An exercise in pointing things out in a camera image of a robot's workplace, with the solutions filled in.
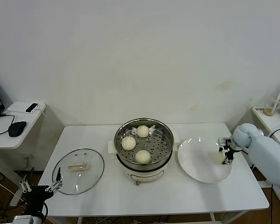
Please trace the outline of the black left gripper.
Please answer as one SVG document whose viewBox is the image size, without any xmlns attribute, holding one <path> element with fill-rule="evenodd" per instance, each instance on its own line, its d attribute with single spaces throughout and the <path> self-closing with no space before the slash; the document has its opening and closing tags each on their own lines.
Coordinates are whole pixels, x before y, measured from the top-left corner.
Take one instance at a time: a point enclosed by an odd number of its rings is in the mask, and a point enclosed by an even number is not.
<svg viewBox="0 0 280 224">
<path fill-rule="evenodd" d="M 58 168 L 56 181 L 50 186 L 39 185 L 30 186 L 35 168 L 33 167 L 20 181 L 20 186 L 23 193 L 27 193 L 27 215 L 43 215 L 43 207 L 46 200 L 53 197 L 63 185 L 61 181 L 61 168 Z"/>
</svg>

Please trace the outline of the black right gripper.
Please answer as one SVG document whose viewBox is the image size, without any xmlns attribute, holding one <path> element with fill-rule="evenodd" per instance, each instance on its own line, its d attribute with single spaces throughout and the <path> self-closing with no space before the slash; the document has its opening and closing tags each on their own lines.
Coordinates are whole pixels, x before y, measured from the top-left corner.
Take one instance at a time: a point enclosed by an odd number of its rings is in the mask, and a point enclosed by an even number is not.
<svg viewBox="0 0 280 224">
<path fill-rule="evenodd" d="M 232 140 L 230 138 L 224 138 L 223 143 L 224 146 L 219 147 L 219 152 L 224 152 L 225 158 L 222 162 L 223 165 L 230 165 L 233 163 L 234 160 L 234 153 L 236 152 L 234 150 L 234 146 L 232 144 Z"/>
</svg>

